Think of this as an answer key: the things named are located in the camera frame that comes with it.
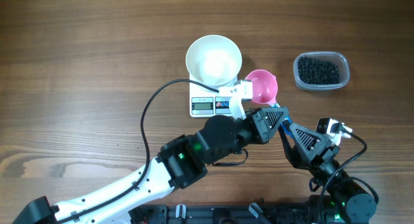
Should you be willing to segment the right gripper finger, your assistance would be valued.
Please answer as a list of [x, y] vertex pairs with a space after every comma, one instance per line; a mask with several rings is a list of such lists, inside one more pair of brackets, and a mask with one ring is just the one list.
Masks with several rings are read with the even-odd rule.
[[293, 151], [292, 151], [292, 148], [290, 146], [290, 143], [288, 141], [288, 138], [286, 136], [285, 130], [283, 129], [282, 125], [280, 125], [280, 127], [278, 128], [278, 131], [279, 131], [279, 135], [281, 137], [281, 141], [282, 141], [282, 145], [283, 145], [285, 155], [286, 156], [292, 156]]
[[319, 133], [309, 130], [297, 123], [292, 123], [289, 126], [295, 143], [304, 152], [319, 149], [323, 146], [323, 136]]

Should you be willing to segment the pink scoop blue handle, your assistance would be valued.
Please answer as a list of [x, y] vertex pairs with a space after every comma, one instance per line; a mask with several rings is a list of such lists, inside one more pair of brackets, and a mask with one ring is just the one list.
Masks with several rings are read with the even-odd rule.
[[[276, 102], [276, 95], [278, 93], [278, 83], [276, 81], [275, 75], [271, 74], [270, 72], [266, 70], [257, 69], [257, 70], [252, 71], [246, 77], [246, 79], [251, 80], [253, 83], [253, 98], [252, 98], [253, 103], [263, 104], [263, 105], [266, 105], [266, 107], [281, 107]], [[285, 121], [285, 123], [287, 124], [291, 123], [291, 119], [289, 116], [287, 117], [287, 120]], [[270, 137], [270, 139], [274, 135], [268, 131], [268, 136]]]

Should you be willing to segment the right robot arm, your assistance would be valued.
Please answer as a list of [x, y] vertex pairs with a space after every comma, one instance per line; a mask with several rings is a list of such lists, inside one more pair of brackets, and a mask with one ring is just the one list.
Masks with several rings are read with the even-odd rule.
[[[279, 127], [285, 156], [289, 163], [297, 169], [311, 173], [309, 181], [311, 191], [320, 191], [316, 207], [318, 221], [328, 222], [328, 204], [334, 205], [336, 213], [345, 223], [369, 223], [376, 212], [379, 196], [372, 186], [365, 181], [351, 177], [345, 172], [345, 167], [355, 161], [367, 150], [367, 144], [341, 122], [332, 127], [321, 127], [325, 133], [309, 130], [297, 123], [285, 120]], [[340, 149], [328, 134], [335, 137], [349, 137], [359, 141], [363, 148], [340, 164], [335, 156]]]

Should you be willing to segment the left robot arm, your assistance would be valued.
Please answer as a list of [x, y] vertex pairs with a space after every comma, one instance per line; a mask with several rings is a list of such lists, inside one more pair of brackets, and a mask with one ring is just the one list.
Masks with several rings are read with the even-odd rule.
[[244, 119], [209, 118], [193, 135], [181, 135], [161, 147], [137, 171], [95, 192], [50, 205], [45, 196], [31, 201], [14, 223], [110, 223], [130, 210], [185, 189], [207, 174], [213, 164], [249, 144], [266, 144], [289, 111], [266, 107], [248, 111]]

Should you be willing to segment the white digital kitchen scale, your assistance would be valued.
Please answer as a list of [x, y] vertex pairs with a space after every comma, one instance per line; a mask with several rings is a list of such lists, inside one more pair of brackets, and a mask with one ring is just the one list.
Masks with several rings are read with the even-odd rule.
[[229, 96], [220, 95], [199, 85], [190, 83], [190, 116], [210, 118], [214, 115], [232, 116]]

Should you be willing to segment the white bowl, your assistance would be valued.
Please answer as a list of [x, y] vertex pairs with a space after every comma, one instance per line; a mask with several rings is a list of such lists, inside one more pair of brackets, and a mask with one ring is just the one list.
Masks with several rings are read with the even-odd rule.
[[187, 50], [186, 68], [192, 78], [211, 87], [220, 87], [237, 77], [242, 66], [239, 47], [229, 38], [207, 35]]

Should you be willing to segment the black beans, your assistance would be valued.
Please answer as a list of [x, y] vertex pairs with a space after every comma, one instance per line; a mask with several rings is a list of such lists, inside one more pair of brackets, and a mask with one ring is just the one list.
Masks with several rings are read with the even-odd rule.
[[298, 61], [298, 74], [306, 84], [331, 85], [340, 82], [337, 64], [306, 56]]

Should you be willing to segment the clear plastic container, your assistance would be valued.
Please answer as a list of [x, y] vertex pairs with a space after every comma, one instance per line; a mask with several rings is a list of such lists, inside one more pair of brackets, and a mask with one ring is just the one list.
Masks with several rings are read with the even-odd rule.
[[[340, 73], [340, 82], [338, 84], [331, 85], [314, 85], [306, 84], [300, 78], [298, 74], [298, 61], [302, 56], [315, 58], [323, 61], [333, 62], [337, 64], [338, 70]], [[302, 90], [307, 91], [328, 91], [333, 89], [339, 89], [344, 87], [350, 79], [349, 64], [347, 59], [343, 54], [339, 52], [331, 51], [316, 51], [316, 52], [304, 52], [301, 53], [295, 60], [293, 64], [294, 78], [296, 82], [296, 87]]]

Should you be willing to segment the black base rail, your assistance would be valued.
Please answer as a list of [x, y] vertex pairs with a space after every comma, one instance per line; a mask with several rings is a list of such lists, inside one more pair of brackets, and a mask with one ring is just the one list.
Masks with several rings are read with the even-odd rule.
[[245, 206], [142, 205], [129, 211], [128, 223], [141, 224], [312, 224], [320, 223], [318, 209], [310, 201], [262, 206], [255, 217]]

